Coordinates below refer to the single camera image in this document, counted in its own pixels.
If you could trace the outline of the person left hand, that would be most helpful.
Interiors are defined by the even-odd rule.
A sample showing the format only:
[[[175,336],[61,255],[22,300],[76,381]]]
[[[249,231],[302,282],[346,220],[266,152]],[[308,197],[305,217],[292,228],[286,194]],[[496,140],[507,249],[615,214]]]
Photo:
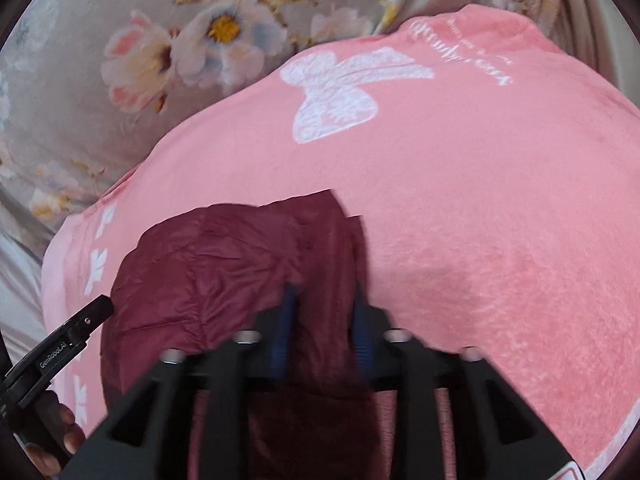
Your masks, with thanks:
[[[46,414],[52,419],[54,434],[61,438],[68,454],[75,454],[85,442],[86,435],[76,422],[74,412],[61,403],[51,390],[43,393],[42,400],[46,404]],[[47,479],[56,477],[64,469],[60,461],[37,442],[28,442],[24,445],[24,450],[40,474]]]

